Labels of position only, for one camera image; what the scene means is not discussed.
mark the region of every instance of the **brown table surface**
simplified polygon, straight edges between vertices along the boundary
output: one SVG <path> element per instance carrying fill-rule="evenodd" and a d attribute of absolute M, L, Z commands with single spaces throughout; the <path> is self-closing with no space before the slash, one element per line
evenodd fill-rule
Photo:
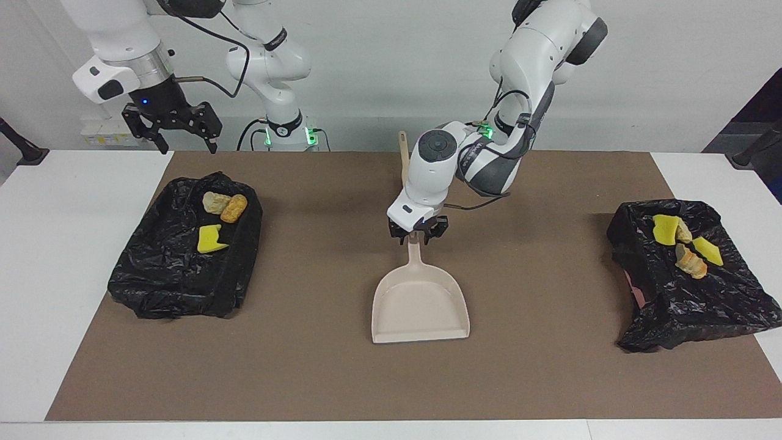
<path fill-rule="evenodd" d="M 218 170 L 264 207 L 244 307 L 154 321 L 105 298 L 47 420 L 782 417 L 753 336 L 615 346 L 633 299 L 606 227 L 623 201 L 672 196 L 647 153 L 534 151 L 511 197 L 448 211 L 423 258 L 461 285 L 472 333 L 383 346 L 372 296 L 406 260 L 385 216 L 398 154 L 177 152 L 161 187 Z M 455 182 L 449 201 L 481 199 Z"/>

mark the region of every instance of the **white wall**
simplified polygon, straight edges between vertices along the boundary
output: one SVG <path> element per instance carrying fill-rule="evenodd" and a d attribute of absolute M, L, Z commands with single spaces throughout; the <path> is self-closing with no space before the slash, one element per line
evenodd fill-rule
<path fill-rule="evenodd" d="M 496 87 L 489 58 L 510 34 L 514 3 L 279 0 L 276 6 L 291 38 L 312 53 L 312 75 L 292 87 L 332 146 L 393 150 L 397 130 L 415 136 L 486 112 Z M 700 151 L 782 66 L 778 0 L 592 3 L 609 37 L 558 88 L 536 148 Z M 171 17 L 152 21 L 177 51 L 178 74 L 232 84 L 224 68 L 229 45 Z M 204 24 L 235 35 L 219 19 Z M 105 113 L 70 83 L 91 50 L 59 1 L 0 2 L 0 38 L 0 114 L 42 146 L 83 147 L 79 120 Z M 224 148 L 263 113 L 248 89 L 230 100 L 208 85 L 183 87 L 191 103 L 214 105 L 225 124 Z M 124 103 L 105 108 L 117 116 Z M 203 148 L 190 135 L 167 138 L 175 148 Z"/>

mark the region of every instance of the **beige dustpan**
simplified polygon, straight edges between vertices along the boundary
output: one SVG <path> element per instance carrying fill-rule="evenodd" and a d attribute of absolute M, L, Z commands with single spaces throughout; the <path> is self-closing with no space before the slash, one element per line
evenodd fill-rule
<path fill-rule="evenodd" d="M 406 180 L 407 140 L 400 132 Z M 470 335 L 470 319 L 459 284 L 448 272 L 421 261 L 420 233 L 407 237 L 410 261 L 380 281 L 372 302 L 372 341 L 434 341 Z"/>

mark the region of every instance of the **table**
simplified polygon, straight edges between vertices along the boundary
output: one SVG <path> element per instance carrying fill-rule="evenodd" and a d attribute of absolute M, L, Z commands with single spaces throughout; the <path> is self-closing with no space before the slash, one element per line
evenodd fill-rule
<path fill-rule="evenodd" d="M 782 248 L 782 207 L 757 176 L 735 171 L 719 155 L 653 158 L 678 198 L 703 200 L 720 212 L 763 286 L 782 300 L 782 275 L 773 258 Z M 54 151 L 41 166 L 15 171 L 0 188 L 0 230 L 5 233 L 0 248 L 0 420 L 8 422 L 0 425 L 0 437 L 609 439 L 632 431 L 638 438 L 778 438 L 782 432 L 782 420 L 41 423 L 105 292 L 106 274 L 169 159 L 154 152 Z M 36 228 L 31 219 L 55 222 L 58 228 Z M 91 232 L 57 232 L 62 230 Z M 47 252 L 32 254 L 31 248 Z M 7 292 L 31 294 L 11 297 Z M 69 313 L 62 314 L 63 308 Z M 782 376 L 782 332 L 756 337 Z"/>

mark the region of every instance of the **black plastic bag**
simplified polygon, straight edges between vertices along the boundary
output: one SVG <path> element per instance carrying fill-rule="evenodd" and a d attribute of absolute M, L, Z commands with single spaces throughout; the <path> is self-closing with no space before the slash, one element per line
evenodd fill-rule
<path fill-rule="evenodd" d="M 723 266 L 707 261 L 708 273 L 700 280 L 677 268 L 674 246 L 658 243 L 652 233 L 656 214 L 681 217 L 693 237 L 703 236 L 719 247 Z M 613 260 L 624 269 L 637 299 L 619 347 L 630 352 L 670 349 L 685 341 L 782 326 L 780 306 L 763 291 L 719 214 L 707 204 L 675 199 L 622 204 L 608 227 L 608 239 Z"/>
<path fill-rule="evenodd" d="M 204 211 L 207 191 L 247 197 L 234 224 Z M 263 211 L 255 191 L 218 172 L 169 182 L 133 232 L 109 279 L 114 301 L 139 318 L 225 317 L 241 307 L 255 265 Z M 200 254 L 199 227 L 222 225 L 228 248 Z"/>

